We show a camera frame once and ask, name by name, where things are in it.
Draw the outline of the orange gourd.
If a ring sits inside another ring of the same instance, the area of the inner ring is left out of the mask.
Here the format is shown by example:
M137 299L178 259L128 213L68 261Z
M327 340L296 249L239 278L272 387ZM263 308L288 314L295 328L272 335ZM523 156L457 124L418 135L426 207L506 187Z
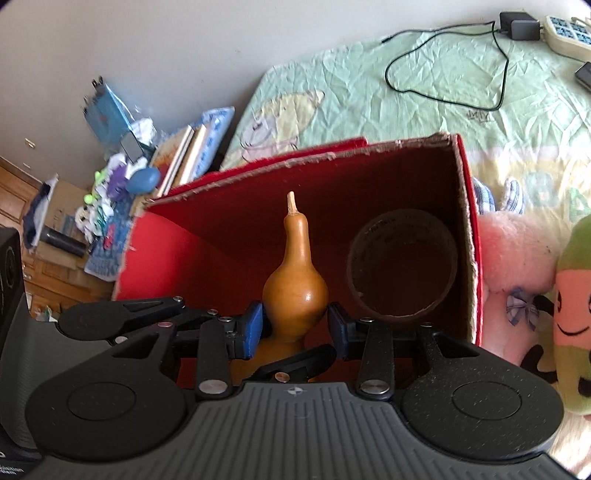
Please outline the orange gourd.
M249 360L230 363L235 385L259 367L304 352L304 337L318 324L327 309L329 290L311 261L308 219L297 210L294 192L287 194L287 216L283 220L286 251L283 262L263 286L263 307L273 332L257 346Z

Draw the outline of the clear printed tape roll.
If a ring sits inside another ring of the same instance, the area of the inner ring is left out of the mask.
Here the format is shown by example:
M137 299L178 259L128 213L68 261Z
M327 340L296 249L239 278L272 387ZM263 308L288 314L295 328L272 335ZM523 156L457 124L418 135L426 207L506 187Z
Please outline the clear printed tape roll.
M411 322L435 310L458 271L456 242L444 223L417 209L378 216L349 249L349 289L363 310L386 322Z

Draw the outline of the large red cardboard box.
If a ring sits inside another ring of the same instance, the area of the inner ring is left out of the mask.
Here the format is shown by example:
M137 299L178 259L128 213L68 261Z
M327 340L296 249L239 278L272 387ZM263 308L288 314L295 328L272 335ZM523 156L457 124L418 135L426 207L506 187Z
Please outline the large red cardboard box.
M349 287L349 251L363 227L401 209L437 217L457 248L457 274L427 320L482 340L477 213L462 139L437 134L363 146L342 141L214 173L150 202L134 220L114 296L180 296L188 307L245 311L283 260L287 196L308 219L311 260L329 299L365 315Z

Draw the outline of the wooden cabinet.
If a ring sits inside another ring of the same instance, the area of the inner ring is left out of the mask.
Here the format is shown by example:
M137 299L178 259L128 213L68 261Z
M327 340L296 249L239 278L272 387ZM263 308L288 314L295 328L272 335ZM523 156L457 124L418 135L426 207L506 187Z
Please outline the wooden cabinet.
M3 159L1 161L1 224L23 230L23 218L41 183ZM36 316L50 309L57 314L77 304L111 298L113 285L84 272L36 258L21 249L29 310Z

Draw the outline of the black cylinder bottle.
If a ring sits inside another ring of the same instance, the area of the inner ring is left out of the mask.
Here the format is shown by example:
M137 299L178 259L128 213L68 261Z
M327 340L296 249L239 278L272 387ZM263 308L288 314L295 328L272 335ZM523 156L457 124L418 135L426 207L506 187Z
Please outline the black cylinder bottle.
M47 226L42 228L40 240L78 258L83 258L86 253L85 243Z

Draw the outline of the purple plush toy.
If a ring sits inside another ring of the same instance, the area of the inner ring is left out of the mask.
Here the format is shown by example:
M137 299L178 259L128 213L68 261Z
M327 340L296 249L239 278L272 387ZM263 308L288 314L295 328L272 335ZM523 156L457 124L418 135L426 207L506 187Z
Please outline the purple plush toy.
M117 162L107 166L106 198L112 202L120 201L126 196L126 170L125 162Z

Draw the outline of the blue oval case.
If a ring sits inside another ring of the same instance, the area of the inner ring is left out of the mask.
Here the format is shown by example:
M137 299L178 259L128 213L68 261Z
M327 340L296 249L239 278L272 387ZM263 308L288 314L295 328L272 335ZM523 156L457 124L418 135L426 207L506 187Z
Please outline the blue oval case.
M125 189L131 195L146 195L156 188L159 180L159 170L154 167L146 167L135 171L131 175L125 185Z

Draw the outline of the brown cardboard box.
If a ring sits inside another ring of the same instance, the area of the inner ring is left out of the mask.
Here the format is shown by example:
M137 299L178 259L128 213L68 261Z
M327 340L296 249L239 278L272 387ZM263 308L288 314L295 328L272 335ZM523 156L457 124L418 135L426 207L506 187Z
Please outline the brown cardboard box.
M83 205L86 191L58 178L52 178L49 183L54 183L55 186L49 198L43 225L87 246L83 233L75 223L76 211ZM87 260L87 255L78 257L44 241L39 241L32 252L42 261L71 270L83 269Z

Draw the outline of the stack of books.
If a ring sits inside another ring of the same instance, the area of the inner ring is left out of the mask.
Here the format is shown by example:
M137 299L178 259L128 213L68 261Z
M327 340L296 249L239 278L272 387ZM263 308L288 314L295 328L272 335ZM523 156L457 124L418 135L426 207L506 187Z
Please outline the stack of books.
M182 179L188 179L192 168L197 165L206 133L207 128L203 124L197 128L187 125L157 147L150 162L150 167L159 173L159 180L151 192L153 198L167 195L170 189L181 184Z

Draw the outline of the pink plush bear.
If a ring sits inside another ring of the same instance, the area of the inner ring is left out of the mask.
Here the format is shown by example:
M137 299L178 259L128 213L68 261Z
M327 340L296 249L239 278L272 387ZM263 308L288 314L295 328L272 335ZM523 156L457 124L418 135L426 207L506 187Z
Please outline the pink plush bear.
M560 246L534 217L507 211L479 217L484 312L482 347L518 365L538 341L534 298L551 290Z

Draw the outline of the blue gift bag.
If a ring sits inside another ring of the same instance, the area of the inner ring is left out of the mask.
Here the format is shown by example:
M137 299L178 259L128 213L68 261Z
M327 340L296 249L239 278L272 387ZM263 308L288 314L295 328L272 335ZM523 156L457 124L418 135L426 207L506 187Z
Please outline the blue gift bag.
M102 76L92 80L93 95L84 98L84 118L104 147L117 146L131 130L133 118Z

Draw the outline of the green cartoon bed sheet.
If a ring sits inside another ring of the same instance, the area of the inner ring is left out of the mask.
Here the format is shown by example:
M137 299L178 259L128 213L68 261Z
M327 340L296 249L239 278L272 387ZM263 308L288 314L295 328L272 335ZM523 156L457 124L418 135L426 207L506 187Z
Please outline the green cartoon bed sheet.
M353 137L455 133L497 198L516 180L527 212L567 235L590 212L590 95L578 67L487 25L342 46L270 68L221 166Z

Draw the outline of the black power adapter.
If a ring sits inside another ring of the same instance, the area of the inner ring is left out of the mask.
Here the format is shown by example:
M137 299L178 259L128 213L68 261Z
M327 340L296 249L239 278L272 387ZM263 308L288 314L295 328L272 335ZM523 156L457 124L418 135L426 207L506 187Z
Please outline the black power adapter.
M540 22L526 12L504 11L499 14L500 30L514 41L539 41Z

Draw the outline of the black smartphone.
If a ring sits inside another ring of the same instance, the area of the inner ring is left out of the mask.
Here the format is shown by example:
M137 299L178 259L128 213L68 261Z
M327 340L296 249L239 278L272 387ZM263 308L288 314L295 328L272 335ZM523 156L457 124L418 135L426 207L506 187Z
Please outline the black smartphone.
M574 74L575 80L585 89L591 91L591 63L586 62Z

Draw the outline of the white blue power strip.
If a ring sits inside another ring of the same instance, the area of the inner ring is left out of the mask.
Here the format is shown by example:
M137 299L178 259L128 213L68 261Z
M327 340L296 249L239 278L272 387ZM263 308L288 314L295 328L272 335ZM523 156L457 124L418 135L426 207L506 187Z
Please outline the white blue power strip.
M589 22L576 17L568 20L546 16L542 27L544 41L554 52L581 62L591 62Z

